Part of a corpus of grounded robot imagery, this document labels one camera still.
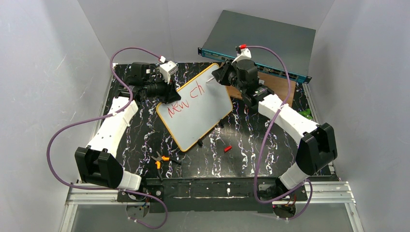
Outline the yellow-framed whiteboard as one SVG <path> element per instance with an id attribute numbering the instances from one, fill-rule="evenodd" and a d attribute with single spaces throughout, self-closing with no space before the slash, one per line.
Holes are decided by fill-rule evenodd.
<path id="1" fill-rule="evenodd" d="M 209 81 L 218 68 L 218 64 L 211 64 L 177 90 L 180 100 L 156 107 L 182 152 L 188 151 L 233 109 L 226 86 L 216 80 Z"/>

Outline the red marker cap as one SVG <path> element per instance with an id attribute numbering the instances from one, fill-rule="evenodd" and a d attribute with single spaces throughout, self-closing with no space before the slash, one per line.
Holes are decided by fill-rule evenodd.
<path id="1" fill-rule="evenodd" d="M 226 152 L 230 151 L 231 149 L 232 149 L 232 146 L 228 146 L 224 149 L 224 152 L 226 153 Z"/>

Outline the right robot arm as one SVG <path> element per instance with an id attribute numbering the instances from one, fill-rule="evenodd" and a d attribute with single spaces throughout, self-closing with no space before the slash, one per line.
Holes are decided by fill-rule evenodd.
<path id="1" fill-rule="evenodd" d="M 284 103 L 273 90 L 261 84 L 257 66 L 252 60 L 227 62 L 212 75 L 219 84 L 235 87 L 247 106 L 270 118 L 269 126 L 280 126 L 298 146 L 295 163 L 275 180 L 274 186 L 266 190 L 255 187 L 254 195 L 260 202 L 284 197 L 337 158 L 333 127 L 305 118 Z"/>

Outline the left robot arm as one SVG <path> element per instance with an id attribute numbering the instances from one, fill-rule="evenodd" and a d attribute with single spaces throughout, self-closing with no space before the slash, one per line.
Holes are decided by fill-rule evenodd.
<path id="1" fill-rule="evenodd" d="M 138 190 L 141 176 L 125 171 L 116 160 L 119 142 L 138 111 L 138 106 L 148 98 L 162 103 L 181 99 L 172 78 L 178 65 L 167 61 L 159 67 L 134 62 L 124 78 L 125 87 L 118 89 L 106 118 L 96 135 L 86 147 L 78 147 L 75 161 L 83 182 L 111 189 Z"/>

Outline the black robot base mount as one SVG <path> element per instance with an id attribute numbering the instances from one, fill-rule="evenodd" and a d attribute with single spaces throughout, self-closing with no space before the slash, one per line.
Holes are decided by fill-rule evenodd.
<path id="1" fill-rule="evenodd" d="M 271 213 L 272 206 L 258 203 L 253 178 L 157 178 L 143 181 L 144 191 L 160 198 L 169 212 L 256 211 Z"/>

